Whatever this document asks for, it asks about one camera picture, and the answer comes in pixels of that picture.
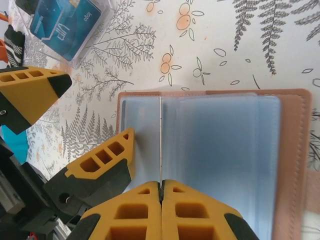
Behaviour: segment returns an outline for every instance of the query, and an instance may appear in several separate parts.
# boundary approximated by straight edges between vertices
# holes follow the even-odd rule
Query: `teal object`
[[[28,140],[26,131],[21,132],[16,135],[6,126],[1,126],[3,133],[3,140],[9,146],[11,151],[14,153],[14,156],[21,164],[24,164],[27,161],[28,154]]]

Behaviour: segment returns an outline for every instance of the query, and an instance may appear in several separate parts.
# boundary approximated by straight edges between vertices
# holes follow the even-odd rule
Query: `screw hole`
[[[59,196],[59,202],[62,204],[66,204],[70,200],[70,195],[69,193],[62,193]]]
[[[174,187],[173,188],[173,191],[175,192],[175,193],[184,193],[185,191],[183,191],[183,190],[181,190],[180,188],[177,188],[177,187]]]
[[[147,189],[140,191],[138,194],[150,194],[150,190],[147,188]]]

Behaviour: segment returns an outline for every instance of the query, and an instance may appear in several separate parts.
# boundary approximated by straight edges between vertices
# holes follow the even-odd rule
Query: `card holder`
[[[157,181],[148,174],[161,164],[163,180],[230,205],[260,240],[271,239],[280,108],[277,97],[256,94],[124,97],[121,130],[133,127],[137,138],[138,180],[131,184]],[[139,147],[140,137],[150,146]]]
[[[188,91],[188,92],[122,92],[118,96],[118,113],[121,111],[120,102],[124,97],[165,97],[178,98],[178,97],[208,97],[212,95],[235,95],[235,94],[252,94],[255,93],[260,97],[277,97],[281,104],[281,124],[280,124],[280,141],[278,144],[278,163],[277,163],[277,180],[276,180],[276,200],[275,200],[275,212],[274,212],[274,223],[272,238],[273,240],[282,239],[301,239],[301,224],[303,218],[303,212],[305,209],[305,190],[306,190],[306,177],[307,177],[307,155],[308,155],[308,140],[309,140],[309,130],[310,130],[310,120],[311,120],[311,110],[312,110],[312,96],[311,93],[305,89],[266,89],[266,90],[213,90],[213,91]],[[260,114],[266,113],[261,108]],[[120,129],[121,115],[117,115],[117,131]],[[263,130],[267,131],[268,128],[260,129],[259,134],[263,135],[266,133],[260,133]],[[160,134],[160,138],[165,136],[164,133]],[[265,142],[261,142],[261,146],[264,149],[275,149],[272,146],[272,142],[268,141],[268,137],[264,138]],[[269,151],[271,156],[274,156],[273,151]],[[173,156],[172,153],[167,152],[160,154],[162,157],[165,154]],[[162,167],[163,175],[166,173],[165,164]],[[176,174],[184,175],[183,169],[177,166],[168,167],[171,172]],[[310,181],[315,182],[313,188],[319,189],[318,185],[314,181],[315,177],[309,177]],[[206,181],[203,183],[209,187],[214,187],[214,184]],[[259,190],[266,194],[268,191],[267,187],[261,187]],[[319,199],[314,192],[312,194],[307,194],[307,208],[311,209],[313,212],[317,212],[319,204],[315,202],[314,199]],[[267,215],[268,212],[260,212],[260,215]],[[261,231],[259,224],[255,225],[258,231]]]

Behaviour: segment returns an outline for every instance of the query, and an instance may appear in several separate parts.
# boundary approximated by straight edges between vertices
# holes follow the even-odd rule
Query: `blue card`
[[[41,0],[30,31],[44,44],[71,61],[101,16],[90,0]]]

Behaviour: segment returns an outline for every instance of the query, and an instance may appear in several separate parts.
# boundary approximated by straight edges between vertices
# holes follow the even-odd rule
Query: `floral patterned surface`
[[[133,90],[309,89],[308,167],[320,171],[319,0],[117,0],[115,10],[79,69],[26,38],[26,65],[73,81],[27,131],[28,161],[48,179],[115,135],[117,95]],[[13,0],[9,11],[28,34]],[[305,213],[302,239],[320,239],[320,215]]]

